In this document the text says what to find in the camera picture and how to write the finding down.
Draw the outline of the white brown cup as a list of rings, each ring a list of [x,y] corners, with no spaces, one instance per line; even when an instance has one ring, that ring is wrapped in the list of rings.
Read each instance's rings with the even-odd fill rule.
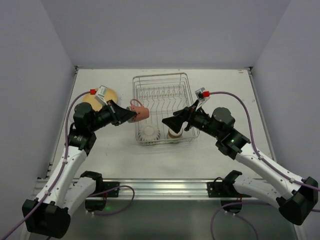
[[[168,132],[167,132],[167,137],[169,139],[178,139],[178,138],[181,138],[183,135],[183,129],[181,128],[180,131],[178,133],[174,132],[172,129],[168,129]]]

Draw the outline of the pink mug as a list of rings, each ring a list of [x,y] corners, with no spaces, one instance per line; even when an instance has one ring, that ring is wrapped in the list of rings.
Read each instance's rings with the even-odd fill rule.
[[[136,116],[128,120],[129,123],[140,122],[150,117],[150,110],[138,99],[131,99],[129,103],[130,106],[128,106],[127,109],[136,113]]]

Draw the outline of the yellow plate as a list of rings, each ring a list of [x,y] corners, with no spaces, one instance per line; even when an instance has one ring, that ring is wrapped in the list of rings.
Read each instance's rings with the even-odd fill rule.
[[[104,95],[104,99],[105,101],[109,101],[109,100],[113,100],[115,103],[117,103],[118,101],[118,96],[116,94],[116,92],[111,89],[111,88],[108,88],[105,95]],[[92,95],[92,94],[86,94],[83,99],[82,99],[82,102],[83,103],[89,103],[92,107],[93,110],[95,111],[100,111],[101,108],[103,107],[103,104],[100,103],[96,98],[95,98],[95,95]]]

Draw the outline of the white striped bowl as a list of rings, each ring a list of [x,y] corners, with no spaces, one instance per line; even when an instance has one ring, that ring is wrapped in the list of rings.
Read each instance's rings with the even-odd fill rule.
[[[147,124],[138,131],[138,140],[143,143],[151,143],[160,139],[160,129],[154,124]]]

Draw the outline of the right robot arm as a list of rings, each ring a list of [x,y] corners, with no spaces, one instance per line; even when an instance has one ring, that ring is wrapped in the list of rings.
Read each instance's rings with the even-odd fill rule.
[[[318,182],[290,172],[262,154],[253,141],[235,129],[235,119],[227,108],[218,107],[208,115],[192,105],[162,119],[162,123],[175,133],[187,123],[185,131],[193,127],[216,138],[215,145],[223,155],[247,166],[266,181],[255,184],[240,174],[230,174],[225,181],[231,188],[274,206],[292,224],[302,225],[318,203]]]

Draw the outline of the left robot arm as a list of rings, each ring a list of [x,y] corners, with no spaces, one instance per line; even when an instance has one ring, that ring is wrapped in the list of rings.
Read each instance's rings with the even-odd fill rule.
[[[73,179],[95,144],[95,132],[109,124],[119,126],[136,116],[136,112],[118,106],[113,100],[99,111],[88,102],[75,106],[73,124],[56,169],[36,197],[22,205],[28,232],[61,239],[68,231],[72,215],[86,198],[106,198],[118,192],[121,186],[107,189],[98,172],[86,171],[76,183]]]

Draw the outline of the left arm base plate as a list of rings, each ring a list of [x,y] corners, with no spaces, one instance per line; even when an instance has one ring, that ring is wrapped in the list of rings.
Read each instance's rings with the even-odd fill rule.
[[[119,181],[103,182],[103,188],[89,195],[89,197],[117,198],[119,196],[119,189],[120,189]]]

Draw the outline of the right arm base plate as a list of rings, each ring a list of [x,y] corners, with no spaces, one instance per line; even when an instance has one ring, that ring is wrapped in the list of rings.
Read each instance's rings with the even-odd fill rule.
[[[240,194],[234,186],[224,181],[211,181],[206,183],[209,198],[237,198]]]

